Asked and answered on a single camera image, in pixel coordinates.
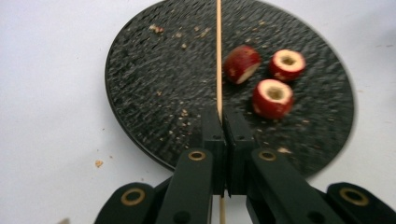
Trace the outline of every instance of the white table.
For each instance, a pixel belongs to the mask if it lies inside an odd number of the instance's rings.
[[[0,3],[1,223],[93,223],[118,187],[156,186],[172,174],[127,137],[105,90],[113,39],[156,2]],[[310,184],[354,183],[396,209],[396,1],[268,2],[332,45],[355,91],[352,135]],[[244,197],[226,203],[227,223],[251,222]]]

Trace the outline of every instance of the plate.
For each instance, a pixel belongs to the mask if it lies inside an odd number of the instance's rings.
[[[256,1],[222,1],[222,56],[250,45],[262,65],[242,85],[223,81],[223,103],[241,111],[262,147],[279,150],[304,176],[343,148],[354,101],[346,70],[323,38],[289,13]],[[281,120],[256,116],[251,93],[270,78],[279,49],[301,52],[306,69],[290,83],[294,106]],[[174,169],[197,142],[201,113],[216,103],[216,1],[163,1],[133,17],[106,61],[106,91],[123,130],[150,157]]]

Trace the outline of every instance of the textured black surface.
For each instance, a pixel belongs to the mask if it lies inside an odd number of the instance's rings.
[[[245,84],[224,81],[224,104],[244,113],[263,147],[286,148],[300,173],[312,175],[342,149],[352,127],[354,104],[346,71],[320,36],[278,8],[223,0],[222,19],[223,59],[248,44],[263,60]],[[150,30],[152,24],[163,27],[163,33]],[[267,65],[279,49],[300,51],[306,70],[290,84],[292,111],[273,121],[253,113],[250,97],[255,85],[270,77]],[[216,103],[216,1],[164,1],[131,19],[108,54],[106,88],[124,131],[173,168],[201,131],[202,109]]]

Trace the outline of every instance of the wooden stick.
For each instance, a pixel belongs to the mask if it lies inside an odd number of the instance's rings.
[[[216,95],[219,120],[222,123],[222,79],[221,79],[221,0],[217,0],[217,32],[216,32],[216,56],[217,56],[217,73],[216,73]],[[219,223],[225,224],[225,202],[223,197],[219,197]]]
[[[219,119],[222,122],[222,80],[221,80],[221,0],[217,0],[217,43],[216,43],[216,55],[217,55],[217,106],[219,112]]]

